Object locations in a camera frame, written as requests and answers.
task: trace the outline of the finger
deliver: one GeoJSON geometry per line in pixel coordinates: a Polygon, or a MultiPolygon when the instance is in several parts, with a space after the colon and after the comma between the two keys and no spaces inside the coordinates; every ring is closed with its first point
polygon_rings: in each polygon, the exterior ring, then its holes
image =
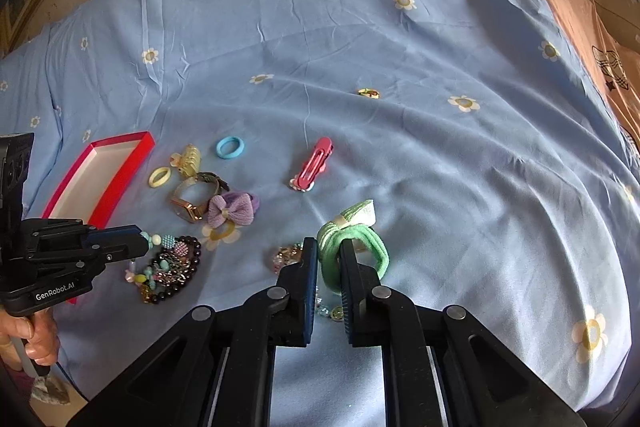
{"type": "Polygon", "coordinates": [[[43,359],[35,359],[34,362],[38,365],[54,365],[58,361],[58,355],[52,354],[44,357],[43,359]]]}
{"type": "Polygon", "coordinates": [[[60,349],[60,341],[56,337],[49,344],[26,344],[24,350],[31,360],[44,359],[54,357],[54,362],[58,359],[58,350],[60,349]]]}
{"type": "Polygon", "coordinates": [[[40,311],[32,317],[34,334],[25,350],[30,359],[40,359],[48,355],[57,355],[60,341],[58,327],[49,311],[40,311]]]}
{"type": "Polygon", "coordinates": [[[0,310],[0,333],[20,339],[31,339],[34,326],[27,317],[12,317],[6,311],[0,310]]]}

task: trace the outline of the green hair tie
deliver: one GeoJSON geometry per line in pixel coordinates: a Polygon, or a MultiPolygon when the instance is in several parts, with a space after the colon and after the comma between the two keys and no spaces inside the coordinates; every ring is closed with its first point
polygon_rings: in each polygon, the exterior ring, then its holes
{"type": "Polygon", "coordinates": [[[380,236],[370,227],[376,222],[373,200],[354,204],[326,223],[318,232],[318,248],[322,278],[327,287],[334,293],[340,293],[340,269],[338,267],[338,251],[340,243],[345,239],[362,241],[367,250],[376,258],[378,278],[389,266],[389,254],[380,236]]]}

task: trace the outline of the pink beaded charm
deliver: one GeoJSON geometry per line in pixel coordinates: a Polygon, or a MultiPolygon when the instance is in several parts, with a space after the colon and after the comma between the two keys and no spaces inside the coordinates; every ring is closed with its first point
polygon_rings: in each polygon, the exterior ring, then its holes
{"type": "Polygon", "coordinates": [[[175,244],[174,253],[180,257],[184,257],[189,254],[189,247],[182,241],[178,241],[175,244]]]}

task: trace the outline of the green scrunchie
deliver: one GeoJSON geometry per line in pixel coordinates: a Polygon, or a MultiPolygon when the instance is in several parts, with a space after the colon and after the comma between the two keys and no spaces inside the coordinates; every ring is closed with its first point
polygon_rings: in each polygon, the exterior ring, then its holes
{"type": "Polygon", "coordinates": [[[379,279],[389,266],[389,255],[380,236],[371,227],[376,222],[373,200],[363,201],[347,208],[332,221],[326,223],[318,232],[318,248],[322,278],[334,293],[340,293],[340,269],[338,252],[340,243],[345,239],[359,239],[376,258],[376,271],[379,279]]]}

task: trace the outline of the purple bow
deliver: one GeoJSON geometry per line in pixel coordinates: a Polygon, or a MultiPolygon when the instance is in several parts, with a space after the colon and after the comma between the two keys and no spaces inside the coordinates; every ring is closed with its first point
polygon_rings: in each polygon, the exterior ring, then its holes
{"type": "Polygon", "coordinates": [[[227,219],[245,227],[254,222],[259,205],[258,198],[246,192],[226,192],[221,196],[213,196],[209,201],[207,222],[212,229],[221,227],[227,219]]]}

